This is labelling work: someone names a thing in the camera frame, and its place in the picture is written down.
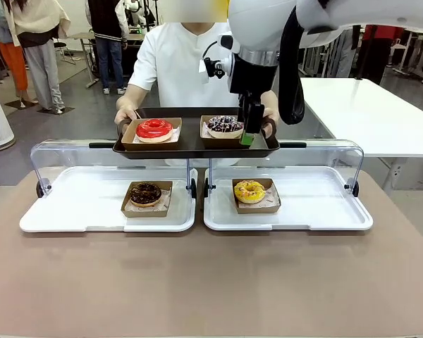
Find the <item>person in white shirt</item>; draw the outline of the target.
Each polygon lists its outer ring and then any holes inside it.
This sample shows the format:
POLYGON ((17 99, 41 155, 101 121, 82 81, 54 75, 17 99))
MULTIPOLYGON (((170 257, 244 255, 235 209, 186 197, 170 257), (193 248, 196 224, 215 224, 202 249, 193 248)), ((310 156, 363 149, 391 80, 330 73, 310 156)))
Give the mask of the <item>person in white shirt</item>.
MULTIPOLYGON (((157 85, 161 107, 236 107, 238 95, 232 94, 224 80, 200 80, 199 61, 216 38, 229 32, 228 23, 164 23, 151 29, 137 54, 128 85, 148 92, 157 85)), ((207 53, 222 59, 230 52, 213 46, 207 53)))

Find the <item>person in orange trousers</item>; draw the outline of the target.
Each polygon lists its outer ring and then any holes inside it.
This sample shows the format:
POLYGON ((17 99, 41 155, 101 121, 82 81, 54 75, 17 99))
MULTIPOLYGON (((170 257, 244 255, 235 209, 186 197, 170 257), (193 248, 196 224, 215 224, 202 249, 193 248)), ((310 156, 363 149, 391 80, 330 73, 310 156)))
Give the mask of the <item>person in orange trousers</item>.
POLYGON ((0 52, 11 71, 16 96, 20 99, 20 107, 25 108, 25 102, 31 102, 31 100, 27 92, 27 71, 23 50, 20 46, 16 46, 13 43, 2 0, 0 0, 0 52))

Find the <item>white table leg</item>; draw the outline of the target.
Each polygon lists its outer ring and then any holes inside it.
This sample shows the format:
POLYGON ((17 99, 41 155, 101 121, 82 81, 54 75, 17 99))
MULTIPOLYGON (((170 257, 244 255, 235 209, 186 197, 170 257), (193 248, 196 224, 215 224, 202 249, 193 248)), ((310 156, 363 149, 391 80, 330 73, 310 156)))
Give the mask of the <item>white table leg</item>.
POLYGON ((380 160, 388 167, 388 174, 384 180, 382 189, 387 194, 390 194, 396 188, 396 183, 408 158, 380 158, 380 160))

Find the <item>clear display lid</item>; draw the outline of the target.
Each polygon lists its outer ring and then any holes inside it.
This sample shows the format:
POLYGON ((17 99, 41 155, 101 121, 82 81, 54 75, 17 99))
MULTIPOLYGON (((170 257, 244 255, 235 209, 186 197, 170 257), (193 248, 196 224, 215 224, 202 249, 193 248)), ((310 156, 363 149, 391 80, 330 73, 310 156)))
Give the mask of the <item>clear display lid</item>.
POLYGON ((356 143, 341 139, 301 139, 282 142, 305 142, 305 149, 277 149, 265 157, 218 158, 211 161, 213 169, 257 168, 267 174, 269 169, 283 170, 289 167, 304 174, 310 168, 333 169, 341 176, 338 184, 353 193, 364 160, 364 151, 356 143))
POLYGON ((188 159, 127 159, 113 149, 90 149, 90 142, 113 142, 112 140, 46 140, 34 145, 30 160, 44 195, 52 188, 56 171, 73 167, 107 167, 118 169, 180 168, 186 174, 190 186, 192 163, 188 159))

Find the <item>red glazed donut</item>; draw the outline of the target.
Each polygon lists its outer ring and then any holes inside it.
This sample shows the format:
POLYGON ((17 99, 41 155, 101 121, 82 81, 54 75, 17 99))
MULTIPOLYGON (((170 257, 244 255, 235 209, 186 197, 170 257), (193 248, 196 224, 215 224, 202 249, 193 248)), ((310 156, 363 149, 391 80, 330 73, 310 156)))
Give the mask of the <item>red glazed donut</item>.
POLYGON ((162 143, 173 134, 173 126, 163 119, 149 119, 140 123, 135 131, 135 136, 144 143, 162 143))

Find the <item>person in cream sweater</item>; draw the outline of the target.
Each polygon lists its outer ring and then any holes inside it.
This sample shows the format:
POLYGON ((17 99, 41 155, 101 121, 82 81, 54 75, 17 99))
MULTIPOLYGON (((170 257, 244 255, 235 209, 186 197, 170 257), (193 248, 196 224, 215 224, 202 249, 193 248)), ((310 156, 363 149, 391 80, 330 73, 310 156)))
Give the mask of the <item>person in cream sweater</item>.
POLYGON ((66 12, 57 0, 4 0, 4 7, 13 43, 23 48, 39 105, 62 113, 54 40, 67 37, 71 22, 66 12))

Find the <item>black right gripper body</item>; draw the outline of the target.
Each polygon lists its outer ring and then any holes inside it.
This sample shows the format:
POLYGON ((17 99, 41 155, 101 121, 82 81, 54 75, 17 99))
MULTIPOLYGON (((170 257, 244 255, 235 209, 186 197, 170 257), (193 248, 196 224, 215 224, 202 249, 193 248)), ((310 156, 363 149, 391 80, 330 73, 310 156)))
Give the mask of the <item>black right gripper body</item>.
POLYGON ((229 92, 261 101, 261 96, 272 88, 277 67, 255 65, 233 54, 231 74, 228 76, 229 92))

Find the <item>brown cardboard donut box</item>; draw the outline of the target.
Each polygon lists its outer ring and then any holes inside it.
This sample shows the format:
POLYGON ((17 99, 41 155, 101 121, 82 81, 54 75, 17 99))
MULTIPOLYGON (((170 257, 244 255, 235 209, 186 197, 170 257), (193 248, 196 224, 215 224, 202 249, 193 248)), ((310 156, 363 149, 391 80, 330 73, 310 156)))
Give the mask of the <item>brown cardboard donut box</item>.
MULTIPOLYGON (((200 119, 200 138, 201 138, 201 129, 202 129, 202 122, 205 121, 208 123, 209 119, 219 115, 202 115, 200 119)), ((240 143, 240 138, 236 139, 203 139, 201 140, 204 143, 206 149, 247 149, 249 146, 243 146, 240 143)))
POLYGON ((234 188, 234 186, 238 182, 243 181, 243 180, 255 180, 255 181, 258 181, 265 188, 269 188, 271 186, 271 184, 274 183, 274 181, 271 178, 246 178, 246 179, 234 179, 234 180, 232 180, 232 189, 231 190, 232 190, 232 193, 233 193, 233 199, 234 199, 234 202, 235 202, 235 208, 236 208, 238 214, 274 214, 274 213, 276 213, 280 209, 279 208, 275 212, 271 212, 271 213, 260 212, 260 211, 255 210, 255 209, 239 209, 238 206, 237 206, 235 197, 234 197, 233 188, 234 188))
POLYGON ((163 119, 170 124, 172 124, 173 128, 182 128, 182 119, 181 118, 147 118, 147 119, 137 119, 133 120, 126 130, 125 134, 122 137, 122 144, 127 151, 153 151, 153 150, 174 150, 178 148, 179 140, 175 143, 161 143, 161 144, 134 144, 133 140, 135 137, 135 131, 137 126, 140 123, 143 123, 149 119, 163 119))
POLYGON ((171 194, 172 194, 172 189, 173 189, 173 182, 172 181, 135 181, 135 182, 131 182, 128 189, 127 189, 127 192, 124 196, 123 203, 121 205, 121 212, 123 213, 123 215, 127 218, 153 218, 153 217, 163 218, 163 217, 166 217, 170 203, 169 203, 168 209, 166 211, 138 213, 138 212, 128 212, 128 211, 123 210, 123 204, 125 203, 126 196, 128 195, 128 192, 137 183, 141 183, 141 182, 148 182, 148 183, 156 184, 162 190, 170 190, 171 194))

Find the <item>person's right forearm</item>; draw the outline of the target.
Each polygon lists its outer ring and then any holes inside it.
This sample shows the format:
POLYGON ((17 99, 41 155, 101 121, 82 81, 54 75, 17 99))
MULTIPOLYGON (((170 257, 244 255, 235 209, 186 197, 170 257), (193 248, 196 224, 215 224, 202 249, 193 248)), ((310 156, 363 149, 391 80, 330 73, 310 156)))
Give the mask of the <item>person's right forearm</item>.
POLYGON ((132 84, 128 85, 125 94, 116 102, 117 112, 122 108, 137 110, 147 93, 148 91, 141 87, 132 84))

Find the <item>person in red sweater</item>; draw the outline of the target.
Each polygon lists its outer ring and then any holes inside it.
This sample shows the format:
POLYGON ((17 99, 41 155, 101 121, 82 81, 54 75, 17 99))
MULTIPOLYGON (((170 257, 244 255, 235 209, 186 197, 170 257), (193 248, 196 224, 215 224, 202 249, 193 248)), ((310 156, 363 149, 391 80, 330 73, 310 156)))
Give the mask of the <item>person in red sweater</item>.
POLYGON ((357 57, 357 75, 379 85, 388 64, 391 47, 400 39, 403 28, 366 25, 357 57))

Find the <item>person in dark apron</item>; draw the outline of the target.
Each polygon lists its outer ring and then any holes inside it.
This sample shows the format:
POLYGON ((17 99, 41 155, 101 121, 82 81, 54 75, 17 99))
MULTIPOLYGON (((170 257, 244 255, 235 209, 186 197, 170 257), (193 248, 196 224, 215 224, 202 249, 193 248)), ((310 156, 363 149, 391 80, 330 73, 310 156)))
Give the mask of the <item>person in dark apron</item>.
POLYGON ((348 78, 353 66, 355 52, 360 38, 360 25, 353 25, 342 32, 338 39, 333 76, 336 78, 348 78))

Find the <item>large white table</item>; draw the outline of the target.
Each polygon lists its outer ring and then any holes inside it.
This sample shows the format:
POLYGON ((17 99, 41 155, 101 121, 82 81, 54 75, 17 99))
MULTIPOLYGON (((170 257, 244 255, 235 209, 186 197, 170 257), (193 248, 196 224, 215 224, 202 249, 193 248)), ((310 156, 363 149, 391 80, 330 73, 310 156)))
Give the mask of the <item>large white table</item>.
POLYGON ((301 79, 304 99, 327 132, 366 157, 423 158, 423 111, 370 80, 301 79))

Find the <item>dark donut with coloured sprinkles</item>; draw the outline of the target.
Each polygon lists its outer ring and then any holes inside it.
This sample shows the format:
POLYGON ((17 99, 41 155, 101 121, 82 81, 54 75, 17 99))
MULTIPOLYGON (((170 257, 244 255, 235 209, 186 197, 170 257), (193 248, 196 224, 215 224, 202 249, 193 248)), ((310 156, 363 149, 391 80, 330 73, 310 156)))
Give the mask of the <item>dark donut with coloured sprinkles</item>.
POLYGON ((207 131, 217 139, 236 139, 243 133, 243 123, 236 116, 220 115, 209 119, 207 131))

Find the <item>dark brown serving tray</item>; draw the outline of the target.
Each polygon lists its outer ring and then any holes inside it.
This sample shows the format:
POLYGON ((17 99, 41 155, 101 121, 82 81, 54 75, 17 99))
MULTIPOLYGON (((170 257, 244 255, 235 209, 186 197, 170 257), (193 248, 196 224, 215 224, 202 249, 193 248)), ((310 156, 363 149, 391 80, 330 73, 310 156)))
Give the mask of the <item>dark brown serving tray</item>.
POLYGON ((258 158, 269 155, 279 149, 279 142, 271 136, 265 139, 263 134, 255 136, 247 149, 206 149, 200 138, 200 119, 202 115, 236 115, 236 107, 146 107, 137 110, 146 118, 181 118, 182 128, 178 148, 174 150, 127 151, 122 144, 122 135, 114 144, 113 151, 128 159, 201 159, 201 158, 258 158))

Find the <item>yellow sprinkled donut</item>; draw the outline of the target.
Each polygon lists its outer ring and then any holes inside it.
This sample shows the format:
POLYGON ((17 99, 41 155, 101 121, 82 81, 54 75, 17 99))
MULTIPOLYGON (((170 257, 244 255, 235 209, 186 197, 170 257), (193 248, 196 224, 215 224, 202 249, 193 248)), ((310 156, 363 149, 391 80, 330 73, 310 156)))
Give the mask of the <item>yellow sprinkled donut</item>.
POLYGON ((234 196, 239 202, 244 204, 257 204, 266 195, 264 186, 255 180, 243 180, 238 182, 233 188, 234 196))

